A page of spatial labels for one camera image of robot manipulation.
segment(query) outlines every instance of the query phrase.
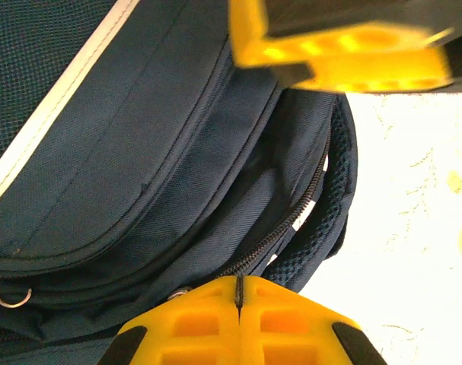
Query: backpack strap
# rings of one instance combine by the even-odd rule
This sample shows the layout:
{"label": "backpack strap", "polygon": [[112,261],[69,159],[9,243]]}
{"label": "backpack strap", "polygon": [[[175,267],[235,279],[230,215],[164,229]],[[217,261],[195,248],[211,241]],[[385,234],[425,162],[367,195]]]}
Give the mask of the backpack strap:
{"label": "backpack strap", "polygon": [[338,96],[331,121],[329,168],[314,210],[263,277],[299,291],[333,251],[345,232],[354,196],[358,152],[352,114],[346,96]]}

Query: yellow plastic part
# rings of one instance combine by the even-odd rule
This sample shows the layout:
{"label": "yellow plastic part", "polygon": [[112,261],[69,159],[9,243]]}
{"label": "yellow plastic part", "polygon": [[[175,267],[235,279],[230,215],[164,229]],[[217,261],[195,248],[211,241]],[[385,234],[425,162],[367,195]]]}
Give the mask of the yellow plastic part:
{"label": "yellow plastic part", "polygon": [[212,281],[126,323],[148,329],[131,365],[351,365],[334,322],[358,325],[257,277],[244,279],[241,315],[236,277]]}
{"label": "yellow plastic part", "polygon": [[229,0],[234,62],[242,68],[306,63],[314,76],[292,87],[384,92],[431,90],[452,82],[441,47],[428,48],[451,30],[372,21],[271,39],[262,0]]}

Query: navy blue backpack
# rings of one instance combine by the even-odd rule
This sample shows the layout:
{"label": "navy blue backpack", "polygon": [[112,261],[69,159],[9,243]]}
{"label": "navy blue backpack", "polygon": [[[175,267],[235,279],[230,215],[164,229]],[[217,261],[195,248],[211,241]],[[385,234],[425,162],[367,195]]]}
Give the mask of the navy blue backpack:
{"label": "navy blue backpack", "polygon": [[356,172],[346,97],[235,68],[224,0],[0,0],[0,364],[96,364],[222,275],[299,291]]}

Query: zipper teeth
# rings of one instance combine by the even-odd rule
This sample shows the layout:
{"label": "zipper teeth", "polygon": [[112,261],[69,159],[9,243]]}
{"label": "zipper teeth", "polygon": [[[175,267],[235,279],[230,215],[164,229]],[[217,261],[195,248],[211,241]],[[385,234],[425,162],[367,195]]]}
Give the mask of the zipper teeth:
{"label": "zipper teeth", "polygon": [[0,330],[0,343],[9,342],[9,341],[20,341],[26,339],[25,336],[19,335],[11,331],[1,331]]}
{"label": "zipper teeth", "polygon": [[15,278],[19,278],[19,276],[0,275],[0,279],[15,279]]}
{"label": "zipper teeth", "polygon": [[227,267],[218,277],[225,275],[238,275],[243,274],[257,259],[261,257],[263,251],[266,251],[278,238],[280,238],[293,223],[300,217],[304,212],[305,208],[311,203],[317,187],[320,181],[320,175],[323,172],[323,166],[327,158],[327,153],[330,146],[330,132],[327,135],[326,146],[323,149],[322,156],[320,157],[319,165],[312,176],[312,180],[308,187],[305,189],[305,193],[302,195],[298,202],[298,207],[274,230],[268,233],[253,249],[246,255],[241,256],[234,264]]}

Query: white surface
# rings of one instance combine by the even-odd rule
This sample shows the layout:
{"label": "white surface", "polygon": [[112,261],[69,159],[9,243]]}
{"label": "white surface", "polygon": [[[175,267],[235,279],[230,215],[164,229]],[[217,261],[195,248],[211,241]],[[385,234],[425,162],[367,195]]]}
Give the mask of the white surface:
{"label": "white surface", "polygon": [[462,365],[462,94],[351,95],[346,241],[302,294],[359,322],[389,365]]}

